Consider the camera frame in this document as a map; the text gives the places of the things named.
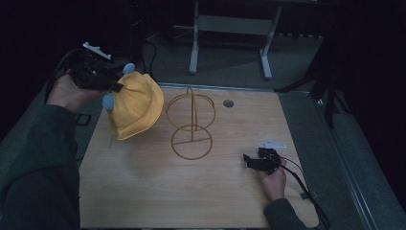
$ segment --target dark sleeve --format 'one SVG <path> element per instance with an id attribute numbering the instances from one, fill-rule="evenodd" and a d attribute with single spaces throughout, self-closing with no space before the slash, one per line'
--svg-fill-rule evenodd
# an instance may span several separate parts
<path id="1" fill-rule="evenodd" d="M 79 229 L 74 114 L 44 105 L 0 188 L 0 229 Z"/>
<path id="2" fill-rule="evenodd" d="M 277 199 L 263 210 L 272 230 L 302 230 L 305 224 L 296 216 L 295 210 L 285 198 Z"/>

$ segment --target hand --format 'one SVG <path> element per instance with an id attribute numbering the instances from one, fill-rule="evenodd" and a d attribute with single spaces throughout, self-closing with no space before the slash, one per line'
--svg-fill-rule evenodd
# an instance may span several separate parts
<path id="1" fill-rule="evenodd" d="M 87 100 L 101 96 L 102 93 L 98 90 L 79 89 L 72 77 L 66 74 L 55 81 L 47 104 L 59 105 L 76 112 Z"/>
<path id="2" fill-rule="evenodd" d="M 281 164 L 286 165 L 286 161 L 282 159 Z M 262 183 L 263 190 L 269 201 L 274 201 L 280 198 L 284 198 L 284 188 L 286 186 L 286 174 L 282 167 L 278 167 L 274 173 L 268 175 L 264 171 L 257 171 L 260 181 Z"/>

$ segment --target metal stand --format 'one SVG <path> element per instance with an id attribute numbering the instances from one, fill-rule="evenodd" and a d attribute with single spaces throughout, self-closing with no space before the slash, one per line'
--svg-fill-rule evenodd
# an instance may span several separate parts
<path id="1" fill-rule="evenodd" d="M 263 75 L 266 79 L 270 80 L 272 78 L 272 74 L 269 65 L 268 51 L 278 25 L 281 11 L 282 7 L 278 7 L 273 20 L 202 15 L 199 14 L 199 1 L 195 0 L 193 46 L 189 72 L 191 74 L 195 74 L 197 72 L 197 59 L 199 55 L 199 31 L 236 33 L 246 35 L 266 35 L 266 43 L 264 47 L 259 50 L 259 56 L 262 63 Z"/>

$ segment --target table surface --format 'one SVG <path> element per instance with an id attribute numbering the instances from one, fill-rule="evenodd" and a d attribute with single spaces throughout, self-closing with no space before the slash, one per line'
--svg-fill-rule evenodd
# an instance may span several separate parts
<path id="1" fill-rule="evenodd" d="M 268 139 L 286 144 L 278 154 L 300 165 L 278 96 L 272 92 L 193 89 L 215 106 L 214 122 L 206 127 L 213 147 L 201 159 L 187 160 L 171 147 L 177 128 L 166 115 L 173 98 L 186 88 L 163 88 L 165 103 L 155 125 L 118 141 L 109 130 L 108 115 L 99 122 L 80 166 L 80 218 L 83 228 L 259 228 L 268 224 L 262 210 L 268 204 L 257 174 L 247 169 L 242 155 L 257 158 L 258 143 Z M 223 105 L 225 100 L 233 107 Z M 191 98 L 174 103 L 169 118 L 177 126 L 189 125 Z M 214 110 L 195 96 L 197 123 L 205 127 Z M 191 132 L 178 131 L 177 138 Z M 194 138 L 207 136 L 200 130 Z M 176 145 L 187 157 L 202 155 L 210 140 Z M 287 168 L 303 180 L 300 170 Z M 302 190 L 287 174 L 286 198 L 308 227 L 318 225 L 314 206 L 302 200 Z"/>

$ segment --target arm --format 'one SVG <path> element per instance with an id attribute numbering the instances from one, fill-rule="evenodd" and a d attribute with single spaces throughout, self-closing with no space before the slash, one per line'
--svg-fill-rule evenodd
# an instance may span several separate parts
<path id="1" fill-rule="evenodd" d="M 79 229 L 74 111 L 99 92 L 66 75 L 40 108 L 1 188 L 0 229 Z"/>
<path id="2" fill-rule="evenodd" d="M 286 165 L 285 160 L 282 160 L 282 165 Z M 266 172 L 258 171 L 258 175 L 263 190 L 270 201 L 270 204 L 264 209 L 263 213 L 271 229 L 307 229 L 296 216 L 295 210 L 293 210 L 289 201 L 284 198 L 286 174 L 283 168 L 277 168 L 274 173 L 270 175 L 266 174 Z"/>

